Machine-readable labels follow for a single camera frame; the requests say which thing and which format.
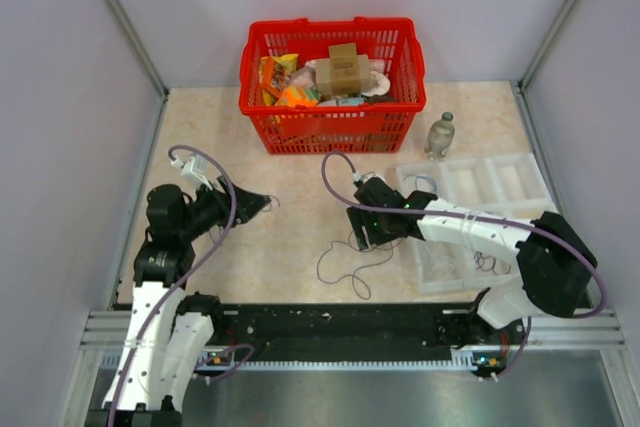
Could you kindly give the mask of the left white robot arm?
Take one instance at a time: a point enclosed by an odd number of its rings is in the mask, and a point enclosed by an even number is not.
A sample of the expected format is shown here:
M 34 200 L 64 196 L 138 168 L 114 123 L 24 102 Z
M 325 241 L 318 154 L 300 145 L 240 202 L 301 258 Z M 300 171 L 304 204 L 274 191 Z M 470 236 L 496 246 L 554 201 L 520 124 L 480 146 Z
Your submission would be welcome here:
M 216 296 L 186 294 L 188 280 L 230 230 L 252 220 L 269 196 L 237 187 L 219 164 L 189 146 L 168 152 L 193 194 L 162 184 L 146 197 L 147 228 L 134 259 L 133 297 L 121 357 L 111 386 L 87 426 L 180 426 L 183 402 L 207 343 L 220 341 L 227 321 Z

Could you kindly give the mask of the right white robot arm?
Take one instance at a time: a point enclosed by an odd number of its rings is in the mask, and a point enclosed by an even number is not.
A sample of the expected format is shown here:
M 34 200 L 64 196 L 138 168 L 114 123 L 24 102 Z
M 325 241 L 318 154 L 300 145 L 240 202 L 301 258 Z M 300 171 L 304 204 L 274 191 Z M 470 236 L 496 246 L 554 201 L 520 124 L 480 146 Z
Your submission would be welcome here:
M 353 180 L 355 199 L 348 211 L 364 217 L 356 228 L 362 241 L 454 244 L 510 266 L 512 279 L 487 288 L 472 304 L 466 327 L 478 342 L 490 342 L 511 322 L 538 313 L 575 318 L 588 285 L 602 281 L 589 249 L 555 212 L 516 220 L 474 212 L 429 192 L 403 197 L 375 175 L 354 174 Z

